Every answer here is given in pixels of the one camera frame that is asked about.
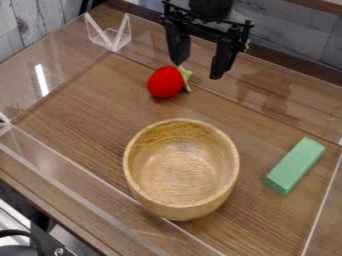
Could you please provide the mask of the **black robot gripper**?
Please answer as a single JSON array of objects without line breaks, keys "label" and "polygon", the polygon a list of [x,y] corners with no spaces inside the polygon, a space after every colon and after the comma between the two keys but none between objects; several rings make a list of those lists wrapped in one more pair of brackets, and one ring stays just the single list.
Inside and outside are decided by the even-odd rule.
[{"label": "black robot gripper", "polygon": [[162,3],[172,63],[179,66],[188,59],[192,36],[218,43],[210,78],[220,79],[238,52],[246,50],[253,20],[235,10],[235,0],[163,0]]}]

